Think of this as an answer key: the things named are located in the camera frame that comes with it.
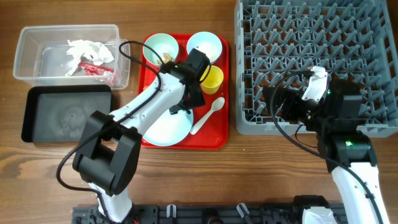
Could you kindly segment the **white napkin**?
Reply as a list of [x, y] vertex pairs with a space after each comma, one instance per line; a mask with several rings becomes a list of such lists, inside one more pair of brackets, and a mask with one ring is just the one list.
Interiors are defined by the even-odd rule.
[[73, 60], [71, 62], [71, 69], [65, 74], [66, 77], [70, 77], [75, 73], [82, 58], [93, 62], [94, 65], [102, 65], [114, 60], [111, 51], [101, 42], [68, 40], [68, 44], [70, 48], [67, 50], [67, 55], [71, 55]]

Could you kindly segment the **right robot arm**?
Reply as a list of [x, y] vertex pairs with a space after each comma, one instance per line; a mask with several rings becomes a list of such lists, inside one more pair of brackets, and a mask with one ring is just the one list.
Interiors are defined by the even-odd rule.
[[326, 161], [349, 223], [389, 223], [379, 186], [376, 153], [370, 138], [357, 129], [360, 87], [348, 80], [310, 81], [305, 91], [281, 85], [262, 95], [275, 118], [277, 108], [288, 121], [300, 121], [317, 134], [315, 156]]

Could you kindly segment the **light blue bowl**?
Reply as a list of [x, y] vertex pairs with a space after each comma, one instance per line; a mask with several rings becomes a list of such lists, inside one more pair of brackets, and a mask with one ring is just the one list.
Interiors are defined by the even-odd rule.
[[210, 59], [211, 64], [218, 60], [223, 51], [221, 40], [211, 32], [193, 34], [187, 42], [187, 53], [189, 54], [192, 49], [203, 52]]

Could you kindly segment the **red snack wrapper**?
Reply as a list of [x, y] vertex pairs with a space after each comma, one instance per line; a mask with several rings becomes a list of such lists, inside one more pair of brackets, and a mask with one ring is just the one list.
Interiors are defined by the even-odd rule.
[[102, 82], [110, 84], [116, 83], [116, 77], [114, 75], [113, 68], [103, 67], [100, 65], [94, 65], [85, 62], [80, 62], [78, 66], [84, 69], [84, 73], [86, 74], [86, 76], [92, 76]]

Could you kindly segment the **yellow plastic cup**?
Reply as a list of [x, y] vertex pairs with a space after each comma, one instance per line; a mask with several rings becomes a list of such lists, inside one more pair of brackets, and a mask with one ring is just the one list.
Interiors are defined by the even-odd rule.
[[219, 67], [208, 66], [200, 79], [201, 89], [207, 95], [213, 95], [220, 88], [223, 79], [224, 73]]

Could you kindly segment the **light blue plate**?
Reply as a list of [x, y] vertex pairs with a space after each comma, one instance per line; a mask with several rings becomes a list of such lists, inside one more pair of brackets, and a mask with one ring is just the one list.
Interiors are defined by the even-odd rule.
[[184, 110], [171, 114], [165, 111], [147, 130], [144, 140], [155, 146], [173, 146], [184, 140], [193, 126], [193, 111]]

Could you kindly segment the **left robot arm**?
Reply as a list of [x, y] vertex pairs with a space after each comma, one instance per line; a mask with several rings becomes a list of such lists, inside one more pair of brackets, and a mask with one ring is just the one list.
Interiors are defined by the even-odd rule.
[[151, 85], [127, 105], [88, 118], [72, 167], [98, 195], [100, 212], [110, 222], [123, 222], [132, 209], [127, 186], [143, 135], [164, 112], [175, 115], [205, 104], [200, 80], [209, 65], [209, 58], [193, 49], [185, 61], [160, 66]]

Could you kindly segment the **brown food scrap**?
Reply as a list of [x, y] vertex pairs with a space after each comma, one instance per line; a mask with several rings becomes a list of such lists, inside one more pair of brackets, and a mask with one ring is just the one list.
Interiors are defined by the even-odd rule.
[[168, 63], [170, 61], [172, 61], [174, 58], [168, 54], [168, 53], [163, 53], [163, 57], [162, 60], [157, 60], [158, 64], [164, 64], [164, 63]]

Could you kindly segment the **green bowl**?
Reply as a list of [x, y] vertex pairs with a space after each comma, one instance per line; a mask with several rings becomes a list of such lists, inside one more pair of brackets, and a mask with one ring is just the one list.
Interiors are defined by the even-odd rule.
[[148, 63], [155, 67], [159, 67], [161, 64], [157, 63], [157, 60], [162, 60], [163, 53], [170, 54], [176, 60], [179, 52], [179, 46], [174, 37], [169, 34], [154, 34], [147, 38], [144, 42], [145, 45], [149, 46], [151, 49], [147, 47], [143, 47], [143, 55]]

